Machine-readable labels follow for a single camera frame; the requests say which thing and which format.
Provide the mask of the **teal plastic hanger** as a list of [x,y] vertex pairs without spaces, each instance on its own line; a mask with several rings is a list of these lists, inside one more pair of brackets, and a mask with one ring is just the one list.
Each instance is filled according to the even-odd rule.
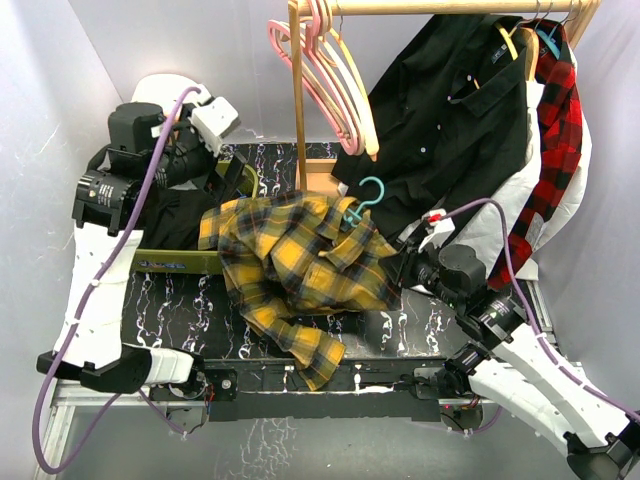
[[365,177],[359,182],[359,186],[364,186],[368,183],[377,186],[377,195],[371,199],[359,200],[357,207],[348,207],[346,209],[345,213],[343,214],[343,222],[347,227],[355,228],[363,219],[365,211],[370,207],[377,205],[384,198],[385,186],[379,178],[375,176]]

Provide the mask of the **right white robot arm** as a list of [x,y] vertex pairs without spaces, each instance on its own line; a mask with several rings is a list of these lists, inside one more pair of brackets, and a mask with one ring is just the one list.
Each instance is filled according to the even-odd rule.
[[415,370],[418,391],[489,399],[552,443],[578,478],[625,478],[639,463],[636,417],[606,402],[535,331],[522,303],[487,287],[485,266],[471,247],[439,248],[435,239],[409,242],[380,262],[397,285],[451,307],[469,338],[434,372]]

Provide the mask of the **yellow plaid shirt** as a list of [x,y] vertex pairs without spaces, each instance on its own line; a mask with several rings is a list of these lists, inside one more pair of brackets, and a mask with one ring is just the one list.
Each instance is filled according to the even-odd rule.
[[217,252],[228,296],[249,327],[294,358],[312,391],[335,373],[346,347],[299,315],[396,311],[402,290],[381,268],[395,249],[370,214],[349,226],[353,197],[288,192],[241,198],[206,211],[197,247]]

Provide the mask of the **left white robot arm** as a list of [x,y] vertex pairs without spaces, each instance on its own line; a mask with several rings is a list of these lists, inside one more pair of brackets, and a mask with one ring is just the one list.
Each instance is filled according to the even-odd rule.
[[109,143],[87,164],[72,209],[75,261],[63,327],[36,369],[48,382],[79,382],[90,390],[132,394],[172,385],[194,399],[207,376],[196,355],[174,348],[126,344],[122,310],[129,272],[144,232],[141,214],[151,192],[216,176],[222,139],[239,122],[223,97],[177,102],[170,114],[148,102],[119,105],[108,118]]

